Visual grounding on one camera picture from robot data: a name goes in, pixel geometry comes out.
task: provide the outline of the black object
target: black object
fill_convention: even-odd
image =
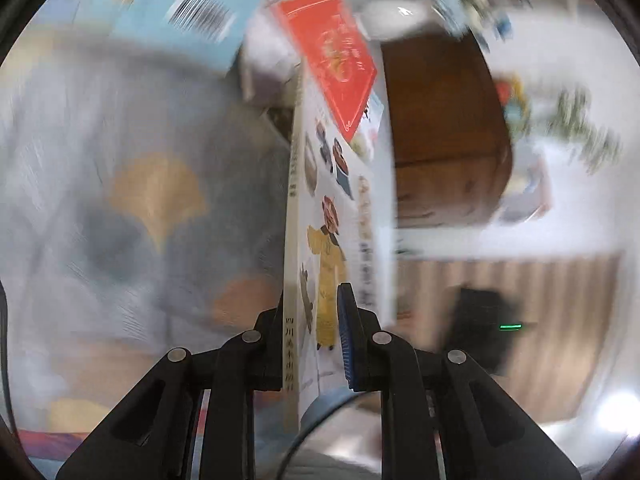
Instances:
[[[6,406],[9,430],[12,435],[18,435],[18,428],[15,425],[14,407],[11,404],[11,391],[9,390],[9,363],[7,353],[7,334],[9,330],[9,308],[6,303],[4,286],[0,283],[0,376],[2,377],[2,395]]]
[[[56,479],[191,478],[198,414],[208,388],[200,478],[253,479],[253,392],[282,385],[282,300],[258,316],[254,331],[201,354],[170,351],[89,434]]]
[[[487,373],[498,374],[519,333],[501,326],[523,327],[517,308],[495,290],[462,287],[442,352],[463,350]]]
[[[338,288],[338,318],[349,386],[382,393],[383,480],[439,478],[436,432],[447,480],[580,478],[469,355],[416,350],[381,332],[375,314],[356,306],[348,283]]]

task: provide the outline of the metal screw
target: metal screw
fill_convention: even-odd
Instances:
[[[255,343],[260,341],[262,334],[257,330],[247,330],[242,334],[242,341],[245,343]]]
[[[378,343],[379,345],[388,345],[391,343],[391,334],[387,332],[376,332],[372,339],[374,343]]]
[[[462,350],[449,350],[449,353],[447,354],[447,358],[452,363],[461,365],[463,362],[466,361],[466,354]]]
[[[187,351],[184,348],[172,348],[166,356],[172,363],[179,363],[187,357]]]

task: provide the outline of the wooden cabinet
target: wooden cabinet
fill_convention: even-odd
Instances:
[[[398,225],[487,222],[511,175],[511,143],[476,40],[430,34],[382,53]]]

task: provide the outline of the black cable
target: black cable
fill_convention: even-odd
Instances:
[[[11,392],[9,391],[9,368],[6,349],[6,340],[9,331],[8,311],[4,286],[2,286],[2,282],[0,282],[0,372],[2,374],[2,394],[4,395],[4,405],[6,407],[9,430],[14,434],[16,440],[20,442],[18,427],[15,425],[14,407],[11,404]]]
[[[357,400],[357,399],[367,395],[368,393],[369,392],[359,392],[359,393],[355,394],[353,397],[347,397],[346,399],[342,400],[341,402],[336,404],[334,407],[332,407],[321,418],[319,418],[318,420],[315,420],[307,428],[305,428],[303,431],[301,431],[299,434],[297,434],[296,438],[293,441],[293,443],[291,444],[291,446],[289,446],[289,449],[287,450],[286,454],[284,455],[284,458],[282,459],[282,462],[280,462],[280,465],[278,466],[278,471],[276,472],[275,480],[282,480],[284,478],[284,472],[286,471],[287,466],[291,462],[291,459],[296,454],[296,452],[298,451],[300,446],[302,446],[302,444],[306,440],[306,438],[311,433],[313,433],[318,428],[318,426],[320,426],[322,423],[324,423],[324,421],[326,421],[330,416],[332,416],[335,412],[337,412],[341,408],[343,408],[343,407],[347,406],[348,404],[352,403],[354,400]]]

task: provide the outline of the red book cover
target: red book cover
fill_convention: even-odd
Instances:
[[[286,0],[276,13],[306,58],[347,142],[356,133],[376,66],[343,0]]]

